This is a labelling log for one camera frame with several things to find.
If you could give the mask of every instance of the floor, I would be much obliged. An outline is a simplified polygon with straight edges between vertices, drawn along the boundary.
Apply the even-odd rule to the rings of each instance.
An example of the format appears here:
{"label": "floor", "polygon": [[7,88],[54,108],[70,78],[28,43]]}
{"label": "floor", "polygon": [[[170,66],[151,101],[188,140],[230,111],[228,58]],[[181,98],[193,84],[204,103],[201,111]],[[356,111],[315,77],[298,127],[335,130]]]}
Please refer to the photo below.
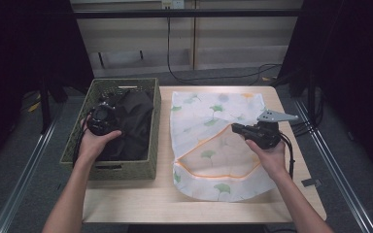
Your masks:
{"label": "floor", "polygon": [[[191,71],[188,52],[171,51],[170,63],[174,74],[168,72],[166,51],[143,51],[144,59],[141,59],[138,51],[102,53],[104,67],[100,63],[99,54],[90,54],[89,58],[96,78],[157,77],[161,85],[252,83],[267,85],[277,76],[279,65],[261,67],[260,71],[271,68],[261,76],[246,76],[256,74],[262,64],[280,64],[284,59],[279,52],[271,52],[275,55],[271,55],[268,59],[254,58],[257,54],[262,55],[267,52],[259,48],[237,50],[235,54],[238,56],[221,61],[220,57],[230,57],[232,51],[205,50],[203,52],[208,55],[207,62],[199,64],[197,66],[199,69]],[[180,83],[173,75],[186,82]],[[70,98],[65,104],[51,102],[52,116],[56,118],[57,126],[51,132],[51,139],[47,141],[43,151],[36,151],[37,144],[45,141],[45,135],[40,134],[42,127],[40,109],[38,107],[35,111],[28,111],[30,104],[35,101],[36,94],[23,101],[24,107],[17,127],[0,151],[0,232],[40,231],[51,206],[68,179],[67,171],[53,167],[51,164],[58,164],[59,154],[64,149],[64,143],[71,130],[70,125],[76,120],[83,96],[73,88],[66,88],[66,91]],[[287,113],[302,114],[302,105],[300,106],[299,103],[305,103],[305,95],[300,98],[290,97],[286,85],[277,87],[277,92]],[[305,128],[294,127],[293,130],[303,132]],[[365,150],[359,143],[351,140],[349,129],[327,104],[323,107],[322,123],[314,132],[324,138],[326,149],[318,147],[319,140],[311,133],[297,137],[297,143],[312,178],[322,183],[317,190],[327,212],[328,224],[335,232],[373,232],[373,165],[366,156]],[[31,154],[39,156],[33,160]],[[335,168],[331,165],[331,160],[335,161]],[[33,177],[26,176],[27,172],[31,172]],[[15,190],[20,190],[17,193],[20,199],[14,197]],[[365,219],[359,219],[356,214],[364,216]],[[270,231],[293,229],[292,224],[268,224],[266,227]],[[124,233],[151,232],[151,230],[149,228],[146,231],[145,226],[143,228],[143,226],[128,227],[128,225],[113,224],[85,224],[83,228],[83,232]],[[258,230],[254,229],[254,232],[262,232],[264,229]],[[217,228],[204,231],[214,232]]]}

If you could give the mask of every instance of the wooden tabletop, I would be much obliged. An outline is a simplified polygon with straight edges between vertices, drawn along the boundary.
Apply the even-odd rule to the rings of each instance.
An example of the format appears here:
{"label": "wooden tabletop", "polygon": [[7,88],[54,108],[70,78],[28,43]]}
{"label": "wooden tabletop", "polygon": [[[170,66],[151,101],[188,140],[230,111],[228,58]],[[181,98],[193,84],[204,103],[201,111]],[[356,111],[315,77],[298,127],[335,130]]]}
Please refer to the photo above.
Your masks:
{"label": "wooden tabletop", "polygon": [[[116,223],[273,223],[291,222],[277,188],[235,203],[206,202],[183,195],[173,185],[169,115],[173,91],[261,93],[268,109],[284,112],[277,92],[269,86],[161,86],[161,111],[156,179],[153,181],[88,182],[84,222]],[[304,187],[310,173],[288,122],[280,130],[291,140],[295,159],[294,181],[318,214],[326,219],[321,199],[312,186]]]}

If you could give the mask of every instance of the wicker basket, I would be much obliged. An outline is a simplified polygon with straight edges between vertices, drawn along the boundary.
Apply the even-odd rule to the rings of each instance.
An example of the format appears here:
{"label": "wicker basket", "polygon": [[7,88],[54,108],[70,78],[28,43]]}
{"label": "wicker basket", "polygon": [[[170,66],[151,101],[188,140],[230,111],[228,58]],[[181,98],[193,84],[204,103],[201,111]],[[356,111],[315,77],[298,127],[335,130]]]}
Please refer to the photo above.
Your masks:
{"label": "wicker basket", "polygon": [[119,94],[120,88],[148,90],[153,93],[153,115],[148,157],[136,161],[96,161],[90,171],[90,180],[150,180],[156,175],[159,114],[161,97],[158,79],[96,79],[93,80],[86,95],[77,121],[67,141],[60,164],[72,170],[72,157],[80,134],[80,121],[95,106],[99,98],[108,94]]}

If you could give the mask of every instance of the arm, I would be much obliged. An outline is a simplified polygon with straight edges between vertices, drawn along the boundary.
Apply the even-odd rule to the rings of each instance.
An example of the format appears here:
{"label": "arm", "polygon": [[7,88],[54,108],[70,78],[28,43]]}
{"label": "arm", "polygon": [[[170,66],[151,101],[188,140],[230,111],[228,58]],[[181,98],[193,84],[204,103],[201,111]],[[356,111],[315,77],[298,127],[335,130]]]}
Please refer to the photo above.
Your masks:
{"label": "arm", "polygon": [[120,131],[113,131],[104,136],[95,136],[89,130],[84,133],[74,170],[53,207],[43,232],[81,231],[86,183],[90,168],[105,145],[120,134]]}
{"label": "arm", "polygon": [[251,140],[247,140],[246,143],[258,154],[265,171],[277,185],[297,231],[333,232],[290,178],[285,165],[285,143],[280,142],[270,150],[262,150]]}

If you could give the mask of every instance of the white fabric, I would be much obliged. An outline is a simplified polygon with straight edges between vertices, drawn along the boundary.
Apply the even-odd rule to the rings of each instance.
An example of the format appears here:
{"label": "white fabric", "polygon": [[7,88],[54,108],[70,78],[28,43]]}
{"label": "white fabric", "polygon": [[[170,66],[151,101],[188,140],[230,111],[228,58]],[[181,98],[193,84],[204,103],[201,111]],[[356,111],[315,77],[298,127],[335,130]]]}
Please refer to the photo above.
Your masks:
{"label": "white fabric", "polygon": [[275,187],[257,155],[230,126],[253,125],[264,110],[261,94],[173,92],[176,188],[200,200],[235,202]]}

